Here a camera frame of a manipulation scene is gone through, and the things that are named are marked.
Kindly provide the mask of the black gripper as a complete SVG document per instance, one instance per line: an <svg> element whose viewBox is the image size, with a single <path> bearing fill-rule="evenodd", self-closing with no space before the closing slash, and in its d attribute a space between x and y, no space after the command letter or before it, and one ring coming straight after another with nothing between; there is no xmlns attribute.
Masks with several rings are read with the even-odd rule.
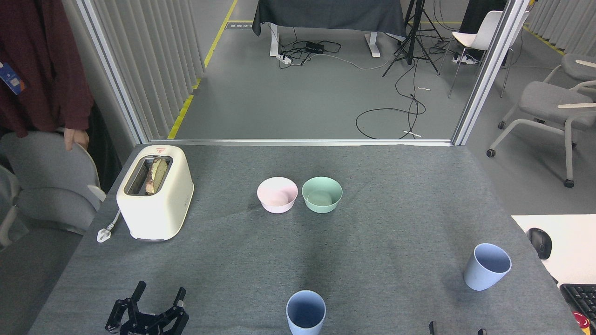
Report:
<svg viewBox="0 0 596 335"><path fill-rule="evenodd" d="M111 334L119 331L121 335L180 335L190 318L183 307L187 293L185 288L179 288L173 307L159 315L139 311L137 303L145 288L146 283L139 281L132 297L115 301L106 322L106 331Z"/></svg>

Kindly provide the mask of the person's left hand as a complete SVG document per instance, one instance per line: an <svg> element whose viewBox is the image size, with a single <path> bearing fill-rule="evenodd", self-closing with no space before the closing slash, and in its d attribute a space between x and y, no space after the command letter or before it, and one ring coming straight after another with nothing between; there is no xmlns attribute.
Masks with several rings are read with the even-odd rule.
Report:
<svg viewBox="0 0 596 335"><path fill-rule="evenodd" d="M74 143L77 143L84 150L88 149L90 138L87 131L79 129L64 128L63 132L65 149L72 151Z"/></svg>

